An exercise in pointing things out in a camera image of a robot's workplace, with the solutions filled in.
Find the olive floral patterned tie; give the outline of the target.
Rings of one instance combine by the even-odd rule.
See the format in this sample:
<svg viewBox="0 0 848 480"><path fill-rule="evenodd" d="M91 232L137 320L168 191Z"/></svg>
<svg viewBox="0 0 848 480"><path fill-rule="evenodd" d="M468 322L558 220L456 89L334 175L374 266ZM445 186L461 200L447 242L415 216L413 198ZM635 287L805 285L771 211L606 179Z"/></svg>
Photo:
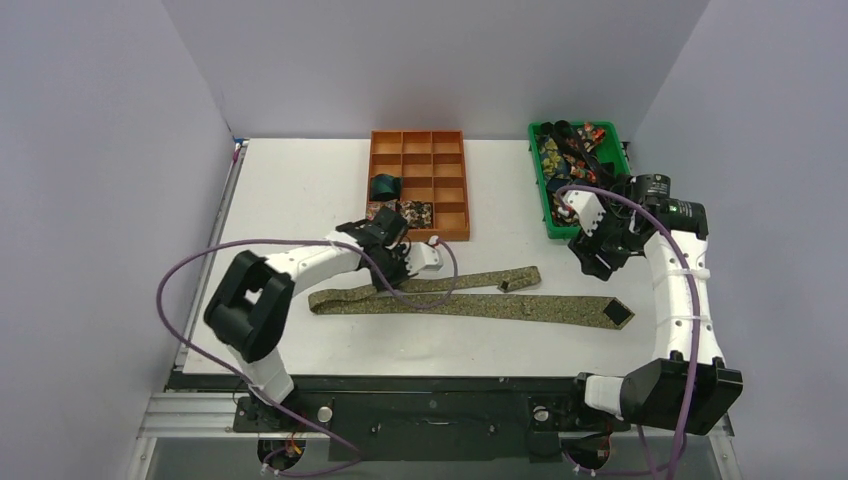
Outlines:
<svg viewBox="0 0 848 480"><path fill-rule="evenodd" d="M373 285L311 293L316 315L432 314L565 324L621 330L635 316L611 296L528 294L540 285L535 266L460 275L458 278L409 279L397 290L418 305L413 308ZM428 309L420 306L433 304Z"/></svg>

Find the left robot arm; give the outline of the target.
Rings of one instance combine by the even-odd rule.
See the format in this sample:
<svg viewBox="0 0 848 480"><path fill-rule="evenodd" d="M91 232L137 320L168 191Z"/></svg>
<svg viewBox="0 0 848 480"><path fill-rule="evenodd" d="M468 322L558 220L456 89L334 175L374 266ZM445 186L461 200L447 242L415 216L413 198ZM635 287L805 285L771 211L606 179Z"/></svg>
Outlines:
<svg viewBox="0 0 848 480"><path fill-rule="evenodd" d="M292 300L337 275L367 268L372 279L391 286L409 278L406 250L396 243L408 222L382 207L372 219L339 225L324 238L279 254L237 254L203 314L204 323L227 346L256 396L265 397L259 416L272 429L291 427L298 402L290 396L294 381L278 344Z"/></svg>

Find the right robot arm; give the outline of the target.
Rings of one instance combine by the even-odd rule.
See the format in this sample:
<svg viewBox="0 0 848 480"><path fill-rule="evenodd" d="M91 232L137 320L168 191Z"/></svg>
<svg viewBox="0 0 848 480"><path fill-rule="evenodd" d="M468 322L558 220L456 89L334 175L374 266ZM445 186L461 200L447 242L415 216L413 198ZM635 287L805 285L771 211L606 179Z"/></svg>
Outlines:
<svg viewBox="0 0 848 480"><path fill-rule="evenodd" d="M609 190L568 185L556 193L559 212L577 219L569 242L585 275L606 281L643 257L654 295L655 341L650 361L625 376L583 374L564 400L566 418L588 427L603 412L642 426L706 435L743 391L740 371L727 367L711 318L705 207L671 197L661 174L622 175Z"/></svg>

